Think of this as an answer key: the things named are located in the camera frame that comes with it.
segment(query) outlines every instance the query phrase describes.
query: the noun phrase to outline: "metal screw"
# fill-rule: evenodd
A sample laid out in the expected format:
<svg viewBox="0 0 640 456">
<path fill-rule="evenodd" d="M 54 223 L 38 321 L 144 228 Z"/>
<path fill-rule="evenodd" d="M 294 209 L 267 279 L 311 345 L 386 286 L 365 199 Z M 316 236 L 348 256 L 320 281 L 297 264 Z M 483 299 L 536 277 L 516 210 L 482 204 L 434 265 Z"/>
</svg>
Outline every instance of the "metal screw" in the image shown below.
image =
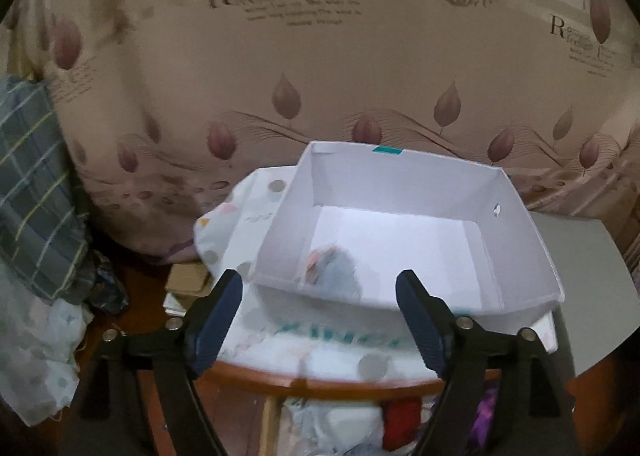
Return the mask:
<svg viewBox="0 0 640 456">
<path fill-rule="evenodd" d="M 179 330 L 182 327 L 182 319 L 180 317 L 171 317 L 164 326 L 171 331 Z"/>
<path fill-rule="evenodd" d="M 458 328 L 462 328 L 463 330 L 470 330 L 474 327 L 474 322 L 469 317 L 458 317 L 456 319 L 456 324 Z"/>
<path fill-rule="evenodd" d="M 111 328 L 102 334 L 102 340 L 105 342 L 111 342 L 118 338 L 118 330 Z"/>
<path fill-rule="evenodd" d="M 533 331 L 531 328 L 524 328 L 524 330 L 522 330 L 521 335 L 524 340 L 529 342 L 533 342 L 538 338 L 538 336 L 536 335 L 536 332 Z"/>
</svg>

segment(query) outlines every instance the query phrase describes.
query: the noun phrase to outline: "gray plaid cloth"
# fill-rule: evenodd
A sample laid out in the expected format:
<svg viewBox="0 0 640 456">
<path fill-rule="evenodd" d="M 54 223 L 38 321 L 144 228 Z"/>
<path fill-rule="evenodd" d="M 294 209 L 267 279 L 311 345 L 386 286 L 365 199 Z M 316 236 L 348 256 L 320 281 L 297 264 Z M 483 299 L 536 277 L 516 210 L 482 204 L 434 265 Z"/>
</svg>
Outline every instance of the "gray plaid cloth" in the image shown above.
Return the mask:
<svg viewBox="0 0 640 456">
<path fill-rule="evenodd" d="M 0 255 L 44 299 L 94 284 L 82 196 L 44 83 L 0 78 Z"/>
</svg>

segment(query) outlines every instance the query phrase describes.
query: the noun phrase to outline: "brown cardboard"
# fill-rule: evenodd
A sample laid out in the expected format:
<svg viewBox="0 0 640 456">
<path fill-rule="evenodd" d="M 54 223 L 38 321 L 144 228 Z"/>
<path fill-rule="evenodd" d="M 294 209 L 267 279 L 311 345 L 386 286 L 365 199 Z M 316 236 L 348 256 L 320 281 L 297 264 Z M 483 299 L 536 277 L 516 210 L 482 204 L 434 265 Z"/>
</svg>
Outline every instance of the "brown cardboard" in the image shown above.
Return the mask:
<svg viewBox="0 0 640 456">
<path fill-rule="evenodd" d="M 209 295 L 212 279 L 207 267 L 201 262 L 174 264 L 169 272 L 165 289 L 176 295 Z"/>
</svg>

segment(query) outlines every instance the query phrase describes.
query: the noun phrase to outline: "open box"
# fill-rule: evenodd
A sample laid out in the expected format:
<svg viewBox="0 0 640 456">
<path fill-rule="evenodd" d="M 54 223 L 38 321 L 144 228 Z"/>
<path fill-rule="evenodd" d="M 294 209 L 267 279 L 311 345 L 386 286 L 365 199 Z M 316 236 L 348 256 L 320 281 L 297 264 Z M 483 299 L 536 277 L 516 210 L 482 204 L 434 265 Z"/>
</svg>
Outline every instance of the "open box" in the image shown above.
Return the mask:
<svg viewBox="0 0 640 456">
<path fill-rule="evenodd" d="M 304 283 L 310 252 L 329 246 L 354 260 L 361 298 L 338 306 L 350 304 L 353 317 L 341 319 L 335 307 L 329 313 L 330 303 L 316 301 L 324 296 Z M 267 293 L 265 308 L 332 327 L 376 310 L 388 321 L 404 269 L 454 312 L 494 331 L 530 326 L 564 300 L 548 251 L 502 169 L 410 150 L 310 143 L 253 276 L 261 287 L 298 297 Z"/>
</svg>

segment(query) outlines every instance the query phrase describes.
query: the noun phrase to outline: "red object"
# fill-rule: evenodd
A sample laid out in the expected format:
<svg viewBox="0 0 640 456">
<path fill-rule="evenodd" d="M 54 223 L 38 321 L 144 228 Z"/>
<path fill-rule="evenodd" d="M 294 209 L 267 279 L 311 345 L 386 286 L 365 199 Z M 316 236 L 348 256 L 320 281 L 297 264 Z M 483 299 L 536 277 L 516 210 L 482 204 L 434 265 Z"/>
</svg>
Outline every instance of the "red object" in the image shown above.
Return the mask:
<svg viewBox="0 0 640 456">
<path fill-rule="evenodd" d="M 385 421 L 385 435 L 382 448 L 395 451 L 415 440 L 420 428 L 422 399 L 401 398 L 382 403 L 382 417 Z"/>
</svg>

